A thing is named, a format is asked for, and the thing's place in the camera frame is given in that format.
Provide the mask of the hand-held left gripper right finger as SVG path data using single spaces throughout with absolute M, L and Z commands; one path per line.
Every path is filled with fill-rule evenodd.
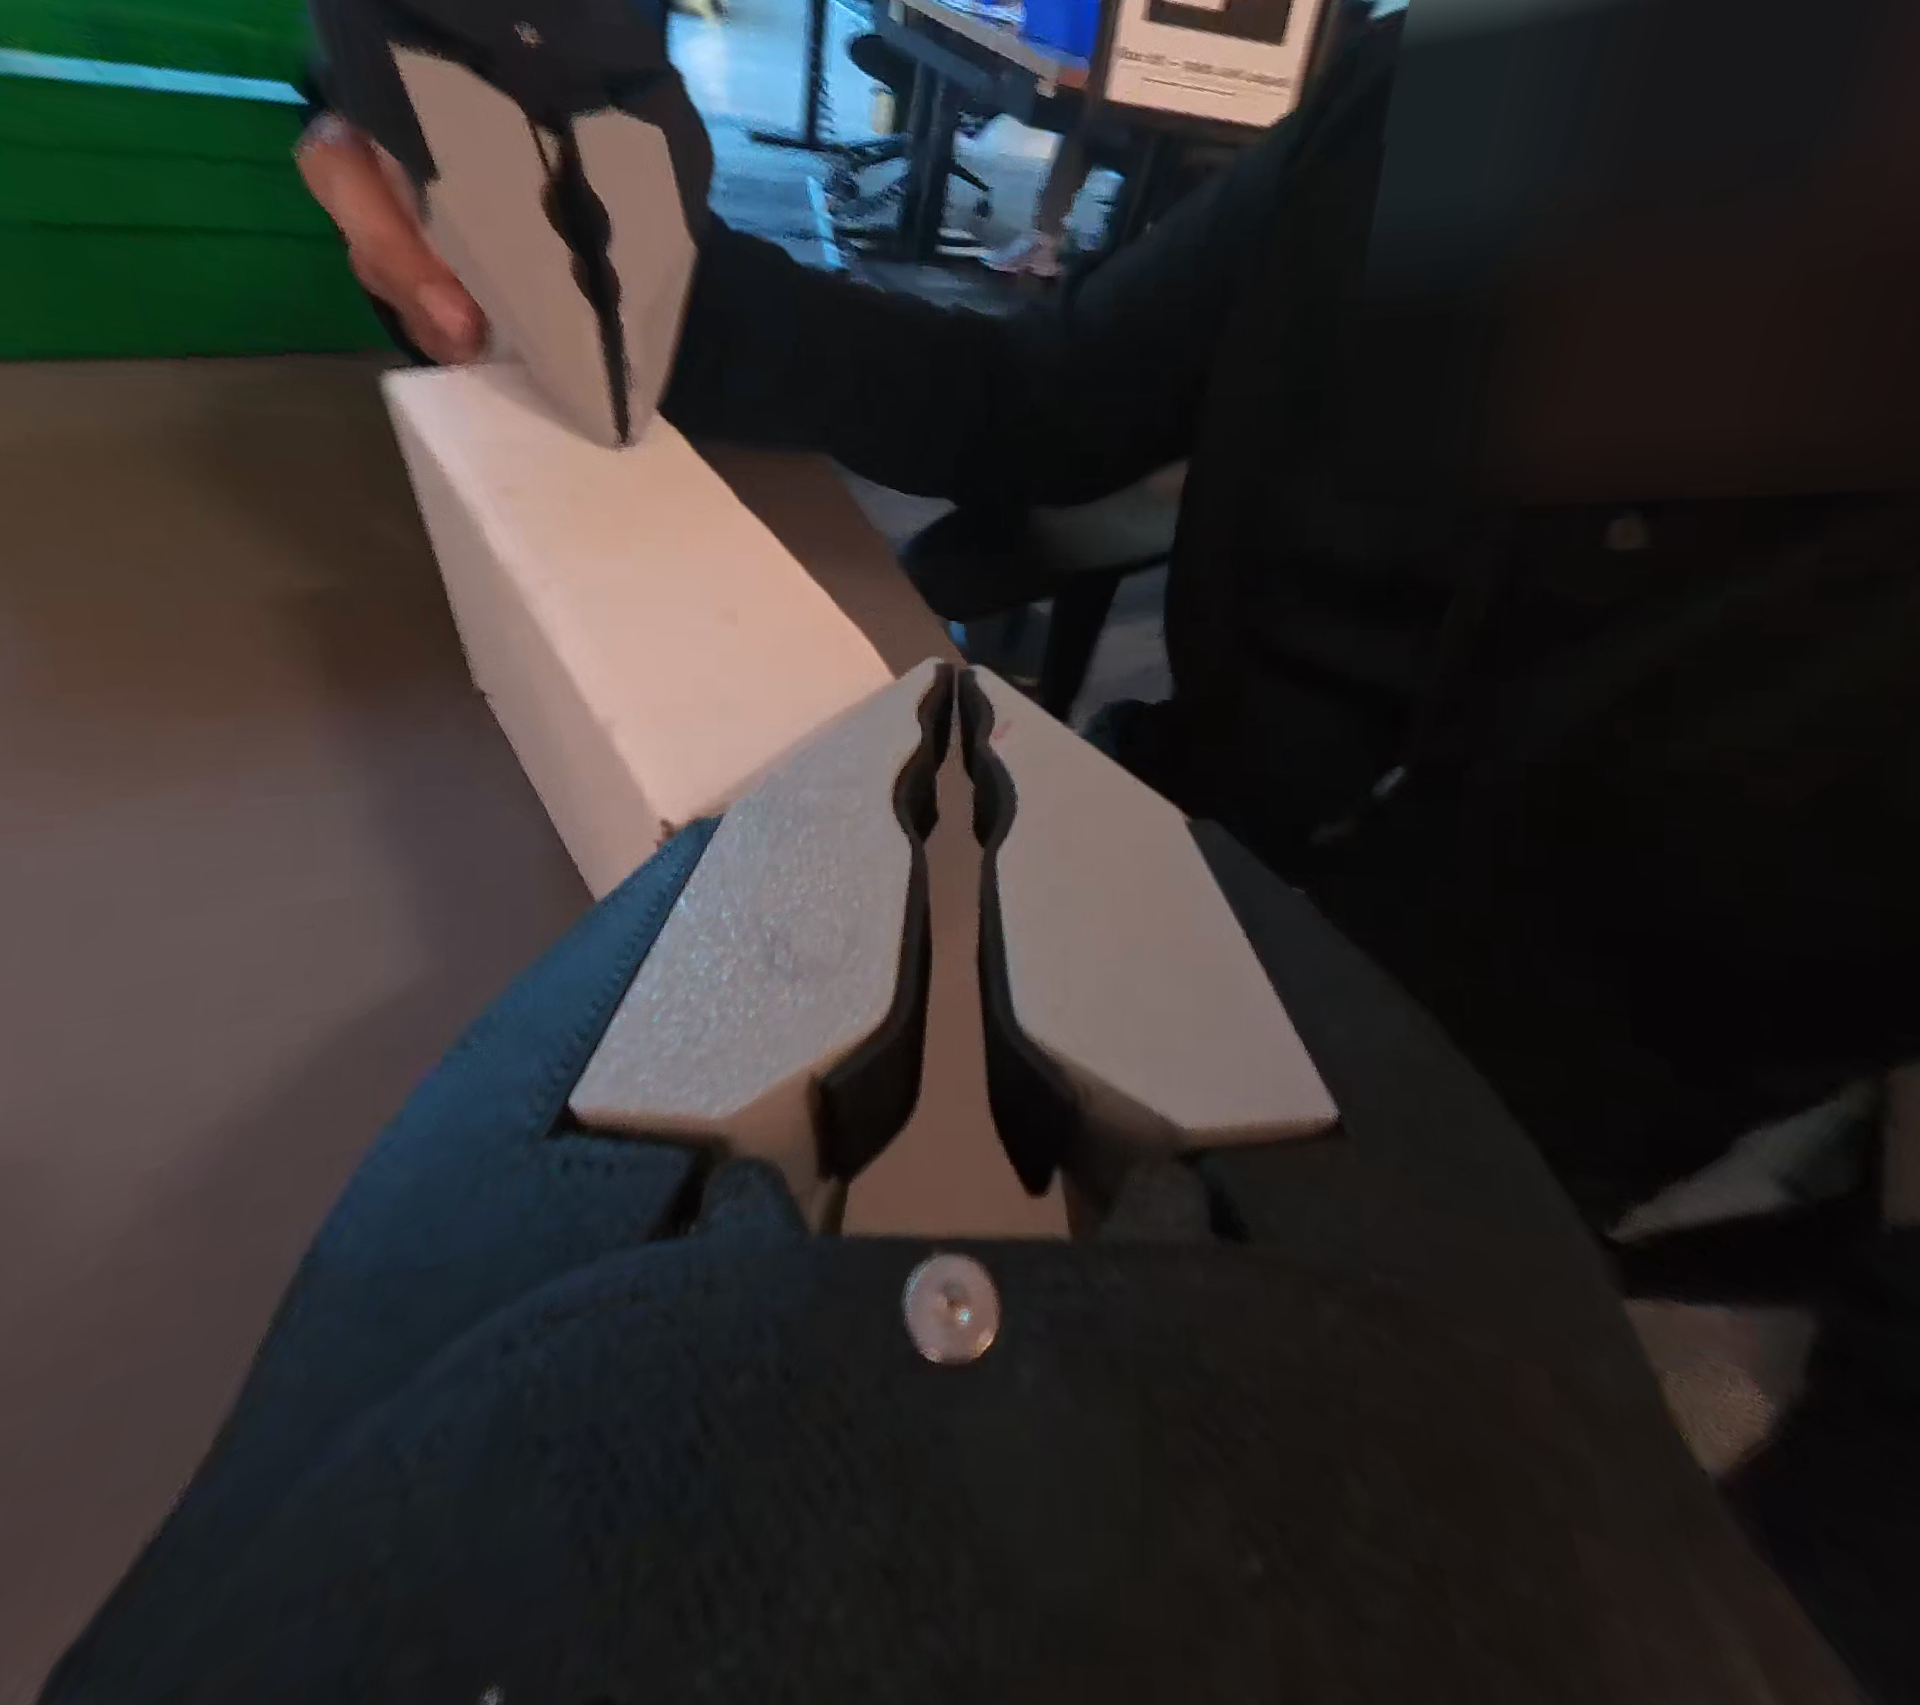
M 957 684 L 988 1105 L 1020 1187 L 1317 1138 L 1339 1105 L 1186 815 L 985 669 Z

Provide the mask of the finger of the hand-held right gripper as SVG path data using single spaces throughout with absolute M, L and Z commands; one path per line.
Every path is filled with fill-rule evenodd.
M 433 174 L 427 232 L 481 304 L 495 351 L 591 444 L 629 441 L 620 348 L 556 223 L 558 182 L 524 110 L 468 66 L 397 48 Z
M 571 137 L 599 207 L 588 266 L 606 421 L 593 432 L 625 447 L 651 428 L 678 361 L 703 250 L 703 121 L 691 104 L 599 109 Z

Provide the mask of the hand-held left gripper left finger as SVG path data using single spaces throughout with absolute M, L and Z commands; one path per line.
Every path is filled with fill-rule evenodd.
M 792 1188 L 848 1188 L 901 1134 L 953 694 L 953 666 L 923 662 L 726 811 L 573 1088 L 578 1129 L 773 1165 Z

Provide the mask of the white cardboard box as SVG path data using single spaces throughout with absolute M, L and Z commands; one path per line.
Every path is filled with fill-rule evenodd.
M 468 672 L 608 896 L 860 699 L 955 650 L 820 458 L 585 442 L 505 365 L 380 381 Z

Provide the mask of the green plastic bin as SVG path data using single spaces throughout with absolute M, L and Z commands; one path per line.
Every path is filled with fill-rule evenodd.
M 3 0 L 3 356 L 385 348 L 301 181 L 304 0 Z

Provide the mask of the person's right forearm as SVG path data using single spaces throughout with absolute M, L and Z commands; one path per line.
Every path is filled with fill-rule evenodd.
M 1280 126 L 1020 311 L 889 293 L 713 225 L 662 416 L 1011 506 L 1093 502 L 1213 442 L 1339 421 L 1407 24 L 1359 22 Z

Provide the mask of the person's right hand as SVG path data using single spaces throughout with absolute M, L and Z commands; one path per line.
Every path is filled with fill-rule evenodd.
M 397 346 L 419 365 L 485 361 L 492 336 L 483 306 L 429 239 L 421 196 L 397 156 L 323 110 L 301 134 L 296 165 Z

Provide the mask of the grey seat office chair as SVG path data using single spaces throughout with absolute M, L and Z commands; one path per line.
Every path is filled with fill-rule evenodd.
M 925 606 L 972 662 L 1009 675 L 1029 616 L 1046 613 L 1032 699 L 1068 720 L 1121 589 L 1172 554 L 1188 471 L 1174 465 L 1083 506 L 951 509 L 898 550 Z

